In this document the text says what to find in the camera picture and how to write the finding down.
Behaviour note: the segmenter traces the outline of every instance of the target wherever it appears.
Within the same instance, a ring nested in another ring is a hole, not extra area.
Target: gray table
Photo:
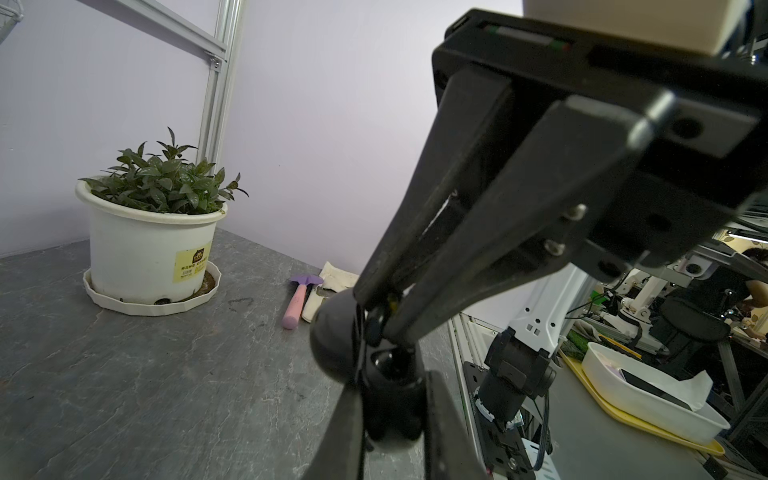
[[[552,461],[562,480],[712,480],[691,450],[613,420],[568,367],[549,399]]]
[[[309,325],[279,321],[316,272],[219,229],[221,288],[190,312],[129,317],[83,291],[88,243],[0,260],[0,478],[295,478],[340,385]],[[422,341],[461,405],[450,340]],[[421,445],[369,455],[366,478],[421,478]]]

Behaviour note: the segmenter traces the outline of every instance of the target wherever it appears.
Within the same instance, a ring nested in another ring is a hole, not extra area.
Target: yellow tray
[[[573,373],[576,375],[576,378],[578,378],[582,385],[584,385],[589,394],[592,395],[594,401],[598,403],[600,408],[602,408],[608,415],[613,417],[614,420],[629,425],[630,427],[640,429],[643,432],[656,435],[662,439],[667,439],[671,442],[679,443],[688,447],[689,449],[698,450],[699,452],[708,452],[717,456],[725,455],[723,446],[720,443],[717,443],[717,440],[712,440],[712,442],[709,442],[706,445],[699,445],[698,443],[689,442],[686,439],[678,437],[673,433],[669,433],[667,430],[660,429],[656,425],[651,425],[645,420],[640,420],[638,417],[630,415],[624,410],[617,409],[610,403],[606,402],[605,399],[600,396],[598,391],[594,389],[592,384],[589,382],[589,379],[587,378],[587,374],[584,373],[584,369],[581,368],[581,362],[578,362],[577,360],[574,360],[563,353],[560,354],[560,358],[562,358],[565,362],[565,365],[568,365],[568,367],[573,371]]]

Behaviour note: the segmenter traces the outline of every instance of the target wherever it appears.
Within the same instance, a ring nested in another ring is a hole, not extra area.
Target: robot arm
[[[353,293],[326,301],[310,333],[350,405],[323,445],[356,446],[318,455],[305,478],[341,464],[356,478],[363,431],[389,446],[424,432],[427,476],[450,478],[463,467],[444,454],[462,440],[441,435],[444,386],[424,371],[420,338],[553,273],[610,282],[664,265],[768,184],[768,80],[749,65],[472,10],[432,67],[439,109],[405,198]],[[573,295],[553,298],[549,317],[522,316],[488,352],[478,399],[512,478],[533,474],[505,421],[551,385]]]

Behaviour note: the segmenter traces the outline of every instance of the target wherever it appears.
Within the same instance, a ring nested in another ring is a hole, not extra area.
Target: black chair
[[[675,328],[675,336],[684,335],[689,341],[717,343],[730,334],[730,326],[723,319],[702,312],[685,299],[667,298],[659,312]]]
[[[661,317],[657,324],[651,327],[650,334],[656,336],[658,330],[664,330],[661,320],[668,324],[665,329],[667,338],[656,338],[670,350],[670,355],[662,359],[657,368],[677,379],[688,378],[690,375],[685,372],[684,367],[690,358],[704,345],[716,343],[723,360],[733,406],[740,408],[744,403],[744,394],[730,349],[730,325],[722,318],[702,312],[696,305],[682,298],[667,298],[659,313]]]

